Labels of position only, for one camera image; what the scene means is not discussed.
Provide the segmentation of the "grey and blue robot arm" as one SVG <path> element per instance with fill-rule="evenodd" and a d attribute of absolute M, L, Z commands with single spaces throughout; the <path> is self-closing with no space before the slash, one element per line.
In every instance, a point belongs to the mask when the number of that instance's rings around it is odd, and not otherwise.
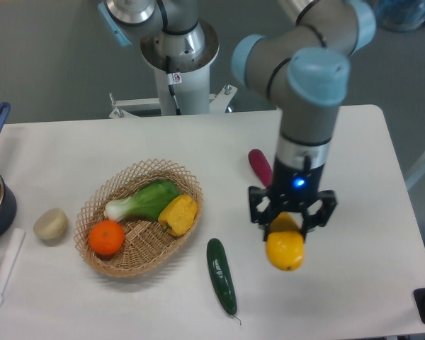
<path fill-rule="evenodd" d="M 101 1 L 98 9 L 121 45 L 140 45 L 163 115 L 209 112 L 219 43 L 196 1 Z M 347 93 L 348 58 L 373 39 L 376 19 L 365 1 L 290 1 L 288 13 L 292 30 L 245 37 L 231 68 L 282 112 L 271 182 L 248 190 L 251 221 L 269 232 L 281 213 L 297 212 L 307 234 L 325 226 L 337 204 L 333 191 L 319 189 L 320 179 Z"/>

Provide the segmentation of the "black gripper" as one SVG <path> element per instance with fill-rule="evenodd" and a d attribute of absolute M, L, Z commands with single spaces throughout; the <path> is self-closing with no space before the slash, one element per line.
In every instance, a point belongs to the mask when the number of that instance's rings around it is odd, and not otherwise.
<path fill-rule="evenodd" d="M 328 223 L 338 202 L 333 190 L 319 192 L 323 170 L 324 165 L 321 165 L 305 172 L 286 166 L 276 157 L 271 185 L 268 188 L 248 187 L 250 219 L 263 230 L 264 241 L 271 232 L 271 223 L 281 212 L 299 212 L 302 215 L 300 233 L 304 241 L 310 230 Z M 321 205 L 311 215 L 308 209 L 317 201 Z"/>

